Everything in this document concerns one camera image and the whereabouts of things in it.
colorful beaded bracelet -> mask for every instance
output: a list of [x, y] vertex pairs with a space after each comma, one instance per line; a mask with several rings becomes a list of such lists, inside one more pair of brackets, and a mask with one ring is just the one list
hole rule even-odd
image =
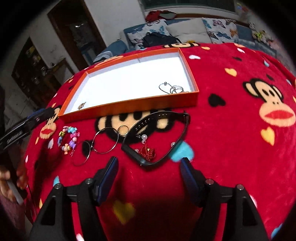
[[57, 140], [57, 145], [60, 147], [62, 144], [62, 140], [63, 137], [65, 136], [66, 133], [71, 133], [70, 134], [70, 138], [72, 138], [72, 140], [69, 142], [69, 144], [65, 144], [64, 146], [62, 146], [62, 151], [64, 151], [65, 155], [68, 154], [68, 151], [72, 149], [74, 149], [76, 147], [76, 141], [77, 141], [77, 137], [80, 136], [80, 132], [77, 132], [77, 128], [76, 127], [72, 127], [72, 126], [64, 126], [63, 130], [59, 133], [59, 138]]

human hand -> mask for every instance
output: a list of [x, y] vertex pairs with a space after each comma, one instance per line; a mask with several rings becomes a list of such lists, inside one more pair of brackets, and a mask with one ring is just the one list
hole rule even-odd
[[[23, 160], [20, 161], [17, 167], [17, 176], [17, 186], [22, 190], [25, 189], [28, 185], [28, 176], [27, 169], [25, 167], [25, 162]], [[13, 192], [6, 182], [9, 179], [10, 172], [4, 166], [0, 166], [0, 193], [10, 201], [16, 202], [16, 198]]]

monkey eye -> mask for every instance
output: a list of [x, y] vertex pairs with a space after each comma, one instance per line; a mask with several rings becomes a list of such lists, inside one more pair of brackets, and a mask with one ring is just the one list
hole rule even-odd
[[274, 93], [273, 93], [271, 90], [269, 90], [269, 92], [270, 92], [270, 94], [271, 94], [272, 96], [274, 96]]
[[266, 90], [262, 89], [263, 93], [266, 94], [267, 96], [269, 96], [269, 94], [267, 93]]

black watch strap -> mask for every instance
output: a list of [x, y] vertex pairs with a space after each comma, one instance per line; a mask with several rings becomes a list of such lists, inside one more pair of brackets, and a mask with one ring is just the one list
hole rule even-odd
[[[176, 143], [171, 147], [171, 149], [168, 151], [168, 153], [165, 154], [165, 156], [163, 158], [161, 158], [160, 160], [156, 161], [156, 162], [149, 162], [147, 161], [142, 155], [140, 155], [139, 153], [137, 153], [134, 149], [132, 149], [129, 145], [128, 145], [128, 139], [131, 136], [136, 136], [138, 135], [138, 132], [147, 124], [149, 124], [150, 122], [156, 122], [159, 119], [170, 119], [170, 120], [174, 120], [174, 121], [180, 121], [182, 123], [185, 124], [184, 130], [181, 134], [181, 136], [178, 138], [178, 140], [176, 141]], [[143, 167], [155, 167], [160, 165], [161, 163], [163, 163], [163, 161], [165, 161], [169, 154], [175, 150], [176, 148], [178, 148], [178, 146], [182, 143], [183, 138], [186, 135], [187, 132], [187, 127], [190, 123], [190, 115], [186, 112], [184, 113], [178, 113], [178, 112], [173, 112], [173, 111], [159, 111], [159, 112], [155, 112], [152, 114], [149, 114], [147, 116], [145, 116], [144, 118], [140, 119], [127, 133], [127, 135], [125, 136], [123, 142], [122, 142], [122, 146], [121, 149], [132, 159], [134, 159], [138, 164], [140, 164], [140, 166]]]

wooden door frame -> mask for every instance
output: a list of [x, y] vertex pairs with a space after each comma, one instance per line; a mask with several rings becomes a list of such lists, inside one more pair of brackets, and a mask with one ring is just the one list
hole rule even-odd
[[[106, 48], [106, 44], [105, 42], [103, 41], [103, 38], [98, 30], [98, 28], [96, 27], [96, 24], [84, 2], [84, 0], [79, 0], [83, 6], [83, 10], [87, 16], [87, 19], [88, 19], [88, 22], [89, 22], [89, 26], [92, 30], [92, 32], [94, 33], [94, 36], [96, 38], [96, 40], [98, 41], [98, 43], [100, 44], [101, 46], [101, 50], [104, 50]], [[56, 6], [62, 4], [63, 0], [60, 1]], [[88, 64], [86, 62], [86, 60], [84, 59], [84, 57], [82, 56], [81, 52], [79, 51], [78, 47], [76, 46], [76, 44], [74, 45], [74, 41], [71, 42], [69, 41], [63, 34], [62, 30], [59, 28], [57, 22], [56, 22], [56, 19], [54, 17], [54, 12], [55, 12], [55, 9], [52, 9], [49, 11], [49, 13], [47, 14], [54, 30], [56, 31], [59, 39], [61, 40], [62, 44], [64, 45], [66, 51], [68, 52], [68, 54], [70, 55], [72, 61], [74, 62], [74, 64], [76, 65], [76, 67], [79, 69], [79, 71], [85, 69], [88, 67]]]

